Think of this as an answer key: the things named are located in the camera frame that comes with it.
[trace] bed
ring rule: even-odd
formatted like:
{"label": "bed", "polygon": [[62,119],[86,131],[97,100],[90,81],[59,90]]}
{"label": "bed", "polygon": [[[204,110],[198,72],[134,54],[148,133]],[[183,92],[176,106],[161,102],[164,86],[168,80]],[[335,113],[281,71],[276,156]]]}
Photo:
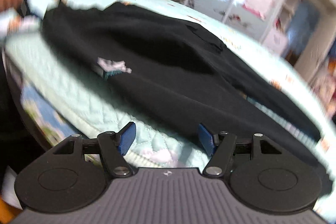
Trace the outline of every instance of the bed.
{"label": "bed", "polygon": [[[247,98],[257,108],[276,120],[324,164],[332,180],[336,176],[336,130],[308,85],[281,58],[269,53],[257,42],[195,10],[170,0],[66,0],[73,8],[97,6],[103,9],[116,1],[136,4],[154,12],[201,24],[218,36],[227,47],[244,60],[271,85],[281,89],[316,124],[323,136],[318,143],[258,102]],[[31,10],[43,16],[56,0],[29,0]],[[3,16],[8,24],[14,14]],[[209,158],[197,145],[181,138],[136,110],[126,98],[93,71],[82,68],[54,48],[40,35],[38,23],[28,30],[9,35],[3,51],[8,82],[22,119],[45,148],[69,135],[81,133],[95,138],[104,131],[119,131],[127,122],[137,126],[137,137],[125,159],[134,166],[198,167]],[[87,160],[99,164],[97,155]],[[336,221],[335,184],[331,195],[320,198],[315,210],[330,223]]]}

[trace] mattress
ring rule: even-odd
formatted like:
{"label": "mattress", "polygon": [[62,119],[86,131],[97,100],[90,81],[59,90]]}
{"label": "mattress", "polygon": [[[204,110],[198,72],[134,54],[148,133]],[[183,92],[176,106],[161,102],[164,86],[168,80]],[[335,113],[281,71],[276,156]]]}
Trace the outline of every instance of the mattress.
{"label": "mattress", "polygon": [[[310,117],[323,136],[317,144],[270,110],[251,101],[306,145],[328,167],[331,178],[335,178],[335,127],[326,119],[323,107],[311,93],[310,88],[281,58],[272,55],[255,41],[220,22],[169,0],[67,1],[73,8],[88,8],[94,5],[101,9],[115,1],[122,1],[203,25],[222,39],[229,49],[261,77],[281,89]],[[55,5],[54,0],[30,0],[30,3],[32,10],[40,15],[44,14],[48,5]],[[71,134],[72,130],[74,132],[79,130],[87,137],[95,138],[100,132],[118,131],[127,122],[134,121],[137,125],[137,137],[125,156],[131,164],[153,167],[193,166],[201,170],[206,165],[208,157],[203,150],[137,111],[125,98],[118,96],[113,87],[104,85],[103,80],[95,73],[81,68],[57,50],[50,48],[38,31],[9,36],[6,53],[24,76],[22,104],[25,109],[31,112],[40,124],[49,123],[49,129],[53,127],[52,131],[62,132],[61,138]],[[49,106],[53,113],[49,115],[49,122],[43,117],[46,114],[42,114],[47,113],[46,106]],[[59,125],[57,128],[55,125],[50,125],[51,116],[57,117],[55,120],[59,121],[63,121],[64,117],[72,126],[59,130]],[[335,221],[336,213],[332,208],[332,204],[335,203],[334,189],[330,196],[318,200],[315,210],[326,219]]]}

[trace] black round pad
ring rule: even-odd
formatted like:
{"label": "black round pad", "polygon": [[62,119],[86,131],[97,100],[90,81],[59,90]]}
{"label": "black round pad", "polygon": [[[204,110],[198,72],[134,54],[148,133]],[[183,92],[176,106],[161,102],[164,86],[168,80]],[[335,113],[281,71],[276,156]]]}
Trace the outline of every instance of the black round pad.
{"label": "black round pad", "polygon": [[90,162],[68,160],[67,155],[38,159],[17,177],[15,191],[30,209],[66,213],[95,201],[105,190],[102,168]]}
{"label": "black round pad", "polygon": [[238,198],[262,211],[290,213],[310,207],[321,182],[306,164],[294,160],[255,159],[238,166],[230,185]]}

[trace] gray ribbed platform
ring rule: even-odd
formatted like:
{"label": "gray ribbed platform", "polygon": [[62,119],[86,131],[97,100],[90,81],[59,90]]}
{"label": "gray ribbed platform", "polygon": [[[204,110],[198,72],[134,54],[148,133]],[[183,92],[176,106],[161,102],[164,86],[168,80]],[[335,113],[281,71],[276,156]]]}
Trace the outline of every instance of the gray ribbed platform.
{"label": "gray ribbed platform", "polygon": [[12,224],[322,224],[312,211],[290,216],[256,212],[239,203],[220,180],[198,169],[146,169],[116,179],[103,196],[73,213],[25,210]]}

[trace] silver rivet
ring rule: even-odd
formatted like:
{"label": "silver rivet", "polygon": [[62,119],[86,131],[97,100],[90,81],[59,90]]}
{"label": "silver rivet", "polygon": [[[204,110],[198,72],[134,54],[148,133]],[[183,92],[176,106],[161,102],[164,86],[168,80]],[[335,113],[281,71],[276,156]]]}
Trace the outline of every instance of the silver rivet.
{"label": "silver rivet", "polygon": [[210,166],[205,171],[207,174],[212,175],[212,176],[218,176],[223,172],[223,170],[221,170],[221,168],[217,166]]}
{"label": "silver rivet", "polygon": [[116,175],[125,176],[125,175],[129,174],[129,169],[127,167],[124,167],[124,166],[118,166],[113,170],[113,172]]}

